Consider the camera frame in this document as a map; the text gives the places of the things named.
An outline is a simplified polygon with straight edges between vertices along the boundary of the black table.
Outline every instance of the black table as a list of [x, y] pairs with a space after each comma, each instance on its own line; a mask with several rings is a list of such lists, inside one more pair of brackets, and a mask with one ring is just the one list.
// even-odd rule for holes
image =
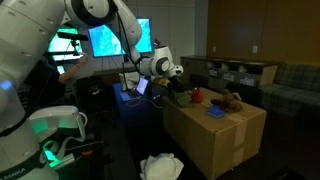
[[[168, 95], [166, 88], [158, 84], [152, 84], [151, 95], [144, 95], [140, 103], [136, 100], [129, 104], [123, 102], [119, 95], [122, 91], [121, 84], [114, 84], [113, 88], [137, 175], [141, 172], [140, 161], [147, 159], [149, 155], [158, 156], [160, 153], [173, 153], [184, 163], [179, 179], [205, 179], [163, 127], [162, 109], [156, 106], [162, 106], [161, 96]], [[153, 97], [158, 95], [160, 97], [154, 100]]]

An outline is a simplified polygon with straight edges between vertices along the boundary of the computer monitor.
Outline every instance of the computer monitor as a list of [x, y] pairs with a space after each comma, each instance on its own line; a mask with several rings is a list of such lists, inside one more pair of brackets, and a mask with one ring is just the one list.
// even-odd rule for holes
[[[48, 46], [48, 52], [64, 52], [64, 51], [74, 51], [74, 47], [71, 45], [71, 39], [63, 39], [58, 37], [58, 32], [79, 34], [78, 30], [75, 28], [59, 28], [57, 33], [54, 35]], [[80, 40], [76, 40], [79, 46], [76, 47], [78, 52], [82, 52], [82, 46]], [[73, 54], [66, 55], [53, 55], [55, 61], [63, 60], [74, 60], [80, 59], [82, 55], [74, 56]]]
[[[152, 52], [152, 37], [149, 18], [138, 18], [142, 29], [140, 41], [135, 46], [139, 53]], [[106, 26], [89, 29], [93, 57], [106, 57], [125, 54], [116, 35]]]

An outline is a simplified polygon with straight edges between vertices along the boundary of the desk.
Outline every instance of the desk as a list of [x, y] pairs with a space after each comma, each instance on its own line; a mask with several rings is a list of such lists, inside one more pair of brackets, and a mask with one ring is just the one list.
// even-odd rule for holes
[[213, 180], [259, 152], [266, 111], [240, 102], [243, 109], [214, 118], [206, 111], [221, 98], [201, 88], [204, 100], [180, 108], [164, 98], [164, 126], [202, 173]]
[[[180, 179], [204, 180], [205, 177], [202, 173], [164, 130], [162, 109], [154, 107], [148, 101], [142, 101], [141, 104], [133, 108], [127, 107], [119, 95], [121, 84], [114, 84], [113, 88], [137, 175], [141, 172], [140, 161], [147, 159], [149, 155], [174, 153], [185, 165]], [[164, 87], [153, 84], [152, 97], [158, 94], [165, 96], [168, 92]], [[158, 98], [154, 103], [162, 106], [162, 99]]]

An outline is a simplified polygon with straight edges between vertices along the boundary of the sofa cushion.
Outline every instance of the sofa cushion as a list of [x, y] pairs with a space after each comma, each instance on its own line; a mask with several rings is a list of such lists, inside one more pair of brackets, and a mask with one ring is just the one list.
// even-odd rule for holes
[[320, 108], [320, 93], [272, 84], [261, 87], [262, 106], [293, 117], [303, 105]]
[[281, 64], [274, 84], [320, 93], [320, 67], [303, 64]]

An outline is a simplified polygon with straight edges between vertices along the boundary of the brown cardboard box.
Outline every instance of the brown cardboard box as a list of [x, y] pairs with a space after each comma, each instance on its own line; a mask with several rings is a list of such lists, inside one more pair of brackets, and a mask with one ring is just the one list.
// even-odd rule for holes
[[206, 113], [210, 99], [221, 95], [207, 89], [204, 100], [180, 108], [164, 97], [164, 127], [202, 173], [213, 180], [256, 155], [264, 128], [266, 111], [242, 103], [243, 110], [214, 118]]

